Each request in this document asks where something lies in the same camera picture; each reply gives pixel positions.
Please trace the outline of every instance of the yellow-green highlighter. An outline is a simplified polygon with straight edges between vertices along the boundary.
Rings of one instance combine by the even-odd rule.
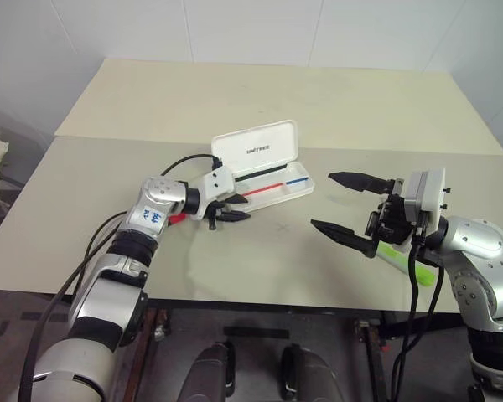
[[[382,241],[378,243],[376,255],[408,275],[408,255],[395,250],[388,243]],[[419,285],[432,286],[436,279],[436,275],[424,264],[416,262],[416,278]]]

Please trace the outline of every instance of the table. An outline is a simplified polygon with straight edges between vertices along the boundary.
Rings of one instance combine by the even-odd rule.
[[[215,233],[205,222],[169,228],[150,269],[152,299],[406,311],[404,274],[309,224],[363,232],[378,198],[327,179],[339,170],[395,178],[445,166],[448,214],[503,229],[503,151],[448,75],[109,59],[0,228],[0,289],[56,291],[145,177],[208,151],[214,135],[287,118],[299,124],[314,193]],[[208,168],[189,162],[172,177]],[[458,311],[448,286],[437,311]]]

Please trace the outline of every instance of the white wall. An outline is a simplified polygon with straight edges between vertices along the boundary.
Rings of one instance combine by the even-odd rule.
[[[0,0],[0,125],[45,149],[104,56],[449,71],[503,144],[503,0]]]

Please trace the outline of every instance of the red stripe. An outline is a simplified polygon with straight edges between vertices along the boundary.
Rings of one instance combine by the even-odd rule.
[[[244,194],[241,194],[243,197],[246,197],[247,195],[252,195],[252,194],[257,194],[257,193],[261,193],[263,191],[267,191],[267,190],[270,190],[272,188],[276,188],[276,187],[281,187],[283,186],[283,183],[276,183],[276,184],[272,184],[270,186],[266,186],[266,187],[263,187],[263,188],[259,188],[258,190],[252,190],[252,191],[248,191],[247,193],[244,193]]]

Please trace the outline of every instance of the floor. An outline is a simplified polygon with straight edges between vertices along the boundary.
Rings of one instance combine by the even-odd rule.
[[[18,384],[29,337],[48,299],[20,292],[0,291],[0,401]],[[58,306],[46,328],[41,350],[66,333],[67,306]],[[224,327],[257,327],[282,330],[282,337],[237,337],[236,392],[228,399],[280,400],[277,372],[282,350],[298,343],[320,355],[337,373],[346,401],[370,401],[371,387],[365,345],[359,343],[353,320],[332,315],[300,315],[222,310],[176,309],[172,333],[148,351],[148,360],[137,400],[175,401],[195,357],[214,342],[225,341]],[[389,341],[383,353],[386,380],[400,348]],[[112,400],[121,400],[135,344],[122,351]],[[469,345],[464,328],[429,333],[408,357],[401,400],[467,400],[472,383]]]

